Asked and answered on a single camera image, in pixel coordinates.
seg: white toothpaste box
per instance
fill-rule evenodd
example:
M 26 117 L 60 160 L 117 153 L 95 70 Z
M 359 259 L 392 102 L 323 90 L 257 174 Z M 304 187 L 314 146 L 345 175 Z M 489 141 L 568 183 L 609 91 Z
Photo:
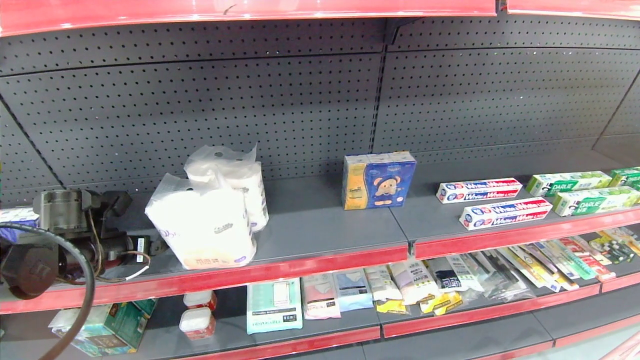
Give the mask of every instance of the white toothpaste box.
M 545 218 L 551 207 L 551 203 L 542 197 L 467 206 L 462 211 L 460 222 L 467 230 L 486 229 Z
M 436 193 L 442 204 L 452 202 L 477 201 L 486 199 L 506 199 L 515 197 L 522 188 L 516 179 L 462 181 L 458 183 L 442 183 Z

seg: plastic-wrapped toilet paper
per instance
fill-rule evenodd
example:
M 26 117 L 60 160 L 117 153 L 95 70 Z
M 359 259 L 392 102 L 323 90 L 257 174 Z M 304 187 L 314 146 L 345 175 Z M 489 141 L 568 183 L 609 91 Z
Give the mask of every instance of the plastic-wrapped toilet paper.
M 218 177 L 201 183 L 166 174 L 145 214 L 187 269 L 244 266 L 255 255 L 244 196 Z
M 219 171 L 226 182 L 244 194 L 251 229 L 260 231 L 269 221 L 262 183 L 262 165 L 255 161 L 257 145 L 248 153 L 236 152 L 224 146 L 203 146 L 184 164 L 191 180 L 209 181 Z

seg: red and white container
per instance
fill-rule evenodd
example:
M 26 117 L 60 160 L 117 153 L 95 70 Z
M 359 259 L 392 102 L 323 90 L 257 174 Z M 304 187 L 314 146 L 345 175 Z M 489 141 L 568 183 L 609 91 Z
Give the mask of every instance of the red and white container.
M 208 338 L 215 329 L 216 319 L 207 307 L 187 310 L 180 318 L 180 330 L 191 340 Z
M 211 311 L 216 309 L 218 298 L 212 291 L 200 291 L 197 293 L 184 294 L 182 301 L 187 305 L 188 309 L 198 309 L 199 307 L 208 307 Z

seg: blue tissue package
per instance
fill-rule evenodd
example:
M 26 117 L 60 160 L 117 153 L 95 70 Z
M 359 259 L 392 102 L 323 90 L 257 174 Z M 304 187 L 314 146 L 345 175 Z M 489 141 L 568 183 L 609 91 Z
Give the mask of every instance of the blue tissue package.
M 363 269 L 334 272 L 340 311 L 369 309 L 373 307 L 373 295 Z
M 415 159 L 408 151 L 345 156 L 344 209 L 402 206 L 414 171 Z
M 12 208 L 0 209 L 0 222 L 14 222 L 16 224 L 38 227 L 38 219 L 40 216 L 33 212 L 32 208 Z M 0 236 L 6 238 L 12 243 L 18 241 L 20 233 L 24 231 L 8 228 L 0 228 Z

